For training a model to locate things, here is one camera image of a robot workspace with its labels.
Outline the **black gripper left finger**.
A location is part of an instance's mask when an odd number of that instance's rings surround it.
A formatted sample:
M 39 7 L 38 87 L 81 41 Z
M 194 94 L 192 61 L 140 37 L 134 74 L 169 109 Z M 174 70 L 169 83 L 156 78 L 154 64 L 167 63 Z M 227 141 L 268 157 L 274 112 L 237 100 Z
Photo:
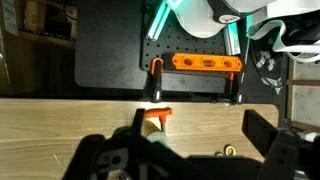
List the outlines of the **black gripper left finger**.
M 132 125 L 117 128 L 109 138 L 102 134 L 82 138 L 62 180 L 106 180 L 118 170 L 132 180 L 185 179 L 186 161 L 142 136 L 145 114 L 145 109 L 137 109 Z

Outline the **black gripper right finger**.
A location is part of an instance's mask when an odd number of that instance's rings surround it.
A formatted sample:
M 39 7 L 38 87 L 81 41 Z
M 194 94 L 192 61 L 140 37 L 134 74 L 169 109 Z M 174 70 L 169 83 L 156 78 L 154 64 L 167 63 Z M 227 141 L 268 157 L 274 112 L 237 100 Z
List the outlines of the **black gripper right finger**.
M 277 129 L 253 109 L 244 112 L 242 132 L 265 158 L 258 180 L 293 180 L 302 171 L 320 180 L 320 140 L 310 142 L 290 129 Z

